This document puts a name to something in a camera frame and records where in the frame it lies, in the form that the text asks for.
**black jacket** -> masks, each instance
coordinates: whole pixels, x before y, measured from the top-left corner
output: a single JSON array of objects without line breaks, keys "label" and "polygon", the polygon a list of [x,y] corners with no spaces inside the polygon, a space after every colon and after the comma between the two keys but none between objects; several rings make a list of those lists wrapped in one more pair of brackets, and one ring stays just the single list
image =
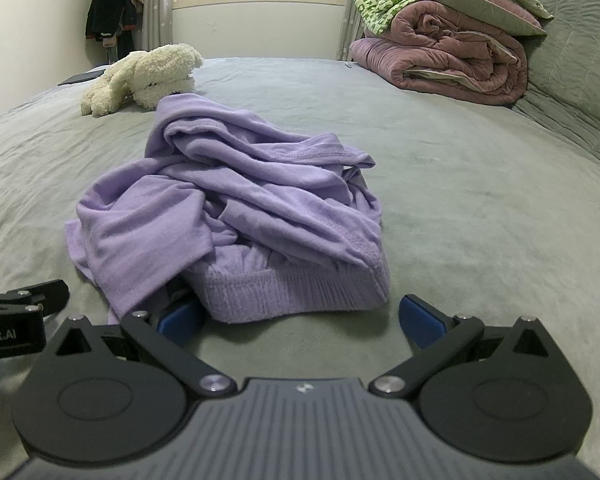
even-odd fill
[{"label": "black jacket", "polygon": [[111,36],[122,23],[122,30],[136,27],[138,16],[131,0],[91,0],[87,15],[87,38],[102,41],[102,35]]}]

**bolt head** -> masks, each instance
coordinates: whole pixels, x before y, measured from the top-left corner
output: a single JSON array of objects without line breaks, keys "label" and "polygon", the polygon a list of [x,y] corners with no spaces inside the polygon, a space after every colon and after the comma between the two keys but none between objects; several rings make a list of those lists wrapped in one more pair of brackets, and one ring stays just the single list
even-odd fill
[{"label": "bolt head", "polygon": [[220,374],[205,375],[200,379],[200,387],[208,392],[224,392],[231,386],[231,379]]},{"label": "bolt head", "polygon": [[386,394],[395,394],[404,389],[406,383],[404,379],[394,376],[394,375],[384,375],[382,377],[378,377],[374,381],[374,387],[376,390]]}]

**white plush toy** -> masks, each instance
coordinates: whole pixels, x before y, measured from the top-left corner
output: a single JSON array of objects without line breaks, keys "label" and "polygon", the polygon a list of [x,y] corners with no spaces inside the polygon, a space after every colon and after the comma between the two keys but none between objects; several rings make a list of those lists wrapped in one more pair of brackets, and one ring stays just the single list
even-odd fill
[{"label": "white plush toy", "polygon": [[112,114],[130,96],[141,107],[155,110],[163,97],[194,89],[190,74],[202,62],[198,51],[184,43],[131,52],[94,81],[82,96],[80,110],[94,117]]}]

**gray bedsheet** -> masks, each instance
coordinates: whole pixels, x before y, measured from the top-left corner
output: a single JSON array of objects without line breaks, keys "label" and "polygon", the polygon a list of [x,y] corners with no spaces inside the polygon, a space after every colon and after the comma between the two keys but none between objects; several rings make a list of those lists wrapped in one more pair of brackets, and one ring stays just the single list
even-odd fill
[{"label": "gray bedsheet", "polygon": [[[368,381],[410,355],[397,321],[407,292],[491,324],[533,314],[593,398],[580,457],[600,473],[600,161],[512,110],[401,91],[355,64],[218,59],[195,75],[210,99],[290,131],[335,132],[375,158],[365,177],[384,206],[392,295],[374,312],[211,324],[192,351],[238,380]],[[97,176],[141,156],[154,114],[81,117],[87,85],[0,117],[0,291],[62,278],[72,297],[61,318],[99,323],[106,305],[72,266],[62,224]],[[0,361],[0,478],[25,457],[8,405],[34,359]]]}]

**purple clothing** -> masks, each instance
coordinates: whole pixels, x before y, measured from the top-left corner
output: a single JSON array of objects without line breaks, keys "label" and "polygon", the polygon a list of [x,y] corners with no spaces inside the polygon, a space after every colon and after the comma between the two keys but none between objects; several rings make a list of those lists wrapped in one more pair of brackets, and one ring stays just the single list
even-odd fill
[{"label": "purple clothing", "polygon": [[375,163],[335,134],[181,94],[160,101],[144,156],[100,177],[66,224],[118,316],[179,273],[224,322],[387,300],[380,204],[360,173]]}]

